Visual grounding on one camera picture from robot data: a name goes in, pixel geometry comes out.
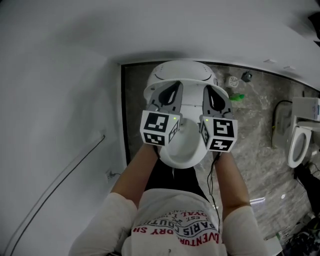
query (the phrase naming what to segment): white t-shirt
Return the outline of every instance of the white t-shirt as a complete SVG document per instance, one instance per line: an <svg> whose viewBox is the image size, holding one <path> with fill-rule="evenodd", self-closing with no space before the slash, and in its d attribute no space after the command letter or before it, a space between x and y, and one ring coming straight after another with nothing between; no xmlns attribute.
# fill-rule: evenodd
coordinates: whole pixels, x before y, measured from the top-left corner
<svg viewBox="0 0 320 256"><path fill-rule="evenodd" d="M266 256L264 240L250 206L230 213L218 233L215 209L201 196L173 189L143 193L139 209L110 193L70 256Z"/></svg>

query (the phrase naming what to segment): toilet tank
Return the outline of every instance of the toilet tank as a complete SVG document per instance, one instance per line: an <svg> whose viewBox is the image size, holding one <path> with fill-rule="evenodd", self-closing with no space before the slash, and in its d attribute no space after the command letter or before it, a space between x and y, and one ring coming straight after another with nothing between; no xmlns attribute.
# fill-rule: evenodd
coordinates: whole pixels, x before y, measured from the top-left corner
<svg viewBox="0 0 320 256"><path fill-rule="evenodd" d="M292 114L298 118L320 121L320 98L294 97Z"/></svg>

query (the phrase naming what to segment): bathroom floor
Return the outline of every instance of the bathroom floor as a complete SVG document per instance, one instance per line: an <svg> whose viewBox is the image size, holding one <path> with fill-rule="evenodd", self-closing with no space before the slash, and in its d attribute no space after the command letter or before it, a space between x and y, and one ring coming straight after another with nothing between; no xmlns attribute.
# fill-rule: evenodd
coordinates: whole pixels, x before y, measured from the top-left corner
<svg viewBox="0 0 320 256"><path fill-rule="evenodd" d="M130 157L142 145L140 121L142 110L146 109L143 96L147 80L152 70L159 65L141 64L127 66L125 78L126 122ZM232 75L241 78L247 69L208 65L224 87L225 77ZM295 224L307 213L311 206L305 189L294 179L293 169L287 166L284 151L271 146L272 116L276 104L292 97L317 97L316 90L285 78L259 71L251 71L252 81L241 83L234 92L244 94L242 101L232 101L233 114L238 120L238 139L232 149L237 166L247 184L250 199L265 198L253 204L253 211L259 228L265 238L277 232L290 233ZM315 146L309 149L311 161L320 168L320 153ZM207 198L211 201L207 186L207 176L211 168L212 154L195 166L198 182ZM311 172L317 169L313 165ZM320 178L320 171L315 173ZM213 172L213 195L222 216L219 185Z"/></svg>

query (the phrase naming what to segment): person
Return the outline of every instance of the person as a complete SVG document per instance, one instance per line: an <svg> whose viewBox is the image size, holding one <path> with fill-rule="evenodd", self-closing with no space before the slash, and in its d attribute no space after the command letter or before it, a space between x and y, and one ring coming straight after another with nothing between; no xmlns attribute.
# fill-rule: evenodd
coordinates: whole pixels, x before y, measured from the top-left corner
<svg viewBox="0 0 320 256"><path fill-rule="evenodd" d="M158 159L152 145L144 144L69 255L266 256L232 154L222 153L215 169L223 207L222 237L195 169L173 171Z"/></svg>

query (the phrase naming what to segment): toilet bowl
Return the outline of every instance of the toilet bowl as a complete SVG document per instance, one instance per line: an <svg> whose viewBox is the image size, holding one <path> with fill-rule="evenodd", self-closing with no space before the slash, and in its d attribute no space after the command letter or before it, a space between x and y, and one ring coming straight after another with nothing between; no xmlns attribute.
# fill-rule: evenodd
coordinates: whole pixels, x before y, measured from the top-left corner
<svg viewBox="0 0 320 256"><path fill-rule="evenodd" d="M143 96L149 104L155 90L169 81L183 84L179 130L172 141L160 148L160 159L168 166L186 169L198 164L207 154L200 130L203 114L204 88L211 85L228 97L218 86L214 72L206 65L185 60L168 61L157 66L149 76Z"/></svg>

